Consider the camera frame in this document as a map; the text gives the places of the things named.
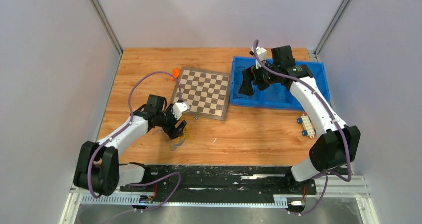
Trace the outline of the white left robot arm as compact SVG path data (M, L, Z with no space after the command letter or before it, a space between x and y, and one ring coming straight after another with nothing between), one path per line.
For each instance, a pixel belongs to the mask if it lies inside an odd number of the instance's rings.
M90 191L95 198L109 196L118 187L131 184L147 191L152 177L145 173L146 166L121 164L121 154L156 127L162 128L170 140L181 137L187 125L181 117L189 110L189 104L182 99L168 104L165 97L150 95L147 103L136 109L117 130L99 141L82 144L73 184Z

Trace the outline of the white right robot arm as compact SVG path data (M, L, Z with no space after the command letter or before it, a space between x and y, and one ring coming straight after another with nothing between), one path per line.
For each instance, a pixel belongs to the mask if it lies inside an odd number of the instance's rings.
M349 126L331 107L320 91L316 78L306 63L293 58L289 45L273 48L272 61L267 60L267 50L255 40L250 55L255 64L243 70L239 92L254 94L253 85L261 91L271 84L279 83L295 97L316 129L317 141L304 161L291 167L291 175L284 179L287 191L296 193L304 181L318 178L322 174L338 175L335 168L346 165L347 177L351 180L350 164L355 160L361 132L357 126Z

